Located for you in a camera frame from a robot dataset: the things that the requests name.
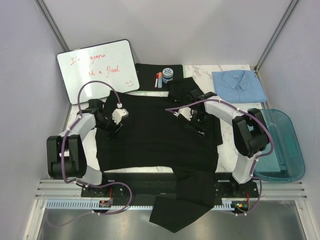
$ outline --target white wall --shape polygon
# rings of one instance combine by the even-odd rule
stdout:
[[[22,239],[40,178],[46,140],[69,105],[56,63],[62,52],[33,0],[0,7],[0,238]]]
[[[302,0],[259,72],[272,108],[291,118],[306,172],[307,196],[320,226],[320,1]]]
[[[256,65],[290,0],[43,0],[71,50],[128,39],[136,62]]]

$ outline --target white marble table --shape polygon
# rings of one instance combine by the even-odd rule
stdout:
[[[214,92],[213,77],[212,72],[219,71],[229,71],[229,70],[250,70],[249,65],[185,65],[185,77],[193,77],[194,81],[198,84],[200,89],[204,92]],[[131,95],[139,96],[155,96],[155,97],[167,97],[168,92],[144,92],[144,91],[134,91],[130,92]],[[261,108],[260,103],[240,103],[235,104],[236,107],[240,109],[249,109],[249,108]],[[81,108],[85,109],[88,107],[88,103],[82,103]],[[71,112],[69,114],[68,123],[70,124],[75,120],[78,112],[78,106],[73,105]],[[226,122],[221,120],[221,133],[223,144],[218,146],[218,166],[216,172],[232,172],[236,167],[238,153],[234,144],[233,130]],[[96,157],[97,146],[95,140],[96,130],[91,130],[84,141],[82,142],[87,164],[99,170],[99,164]],[[170,167],[165,166],[155,166],[155,167],[131,167],[117,170],[110,170],[108,172],[130,172],[130,173],[172,173]]]

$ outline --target red marker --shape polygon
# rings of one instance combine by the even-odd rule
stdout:
[[[158,87],[158,78],[159,78],[159,73],[157,73],[155,77],[155,85],[154,85],[155,89]]]

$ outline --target blue shirt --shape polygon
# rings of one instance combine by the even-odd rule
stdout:
[[[261,83],[253,71],[214,71],[212,76],[215,93],[229,103],[263,103],[267,101]]]

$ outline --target translucent blue tray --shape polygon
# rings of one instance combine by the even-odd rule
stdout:
[[[254,175],[268,182],[289,183],[300,180],[306,166],[291,119],[276,109],[261,109],[274,141],[271,155],[259,158]],[[269,152],[270,144],[263,151]]]

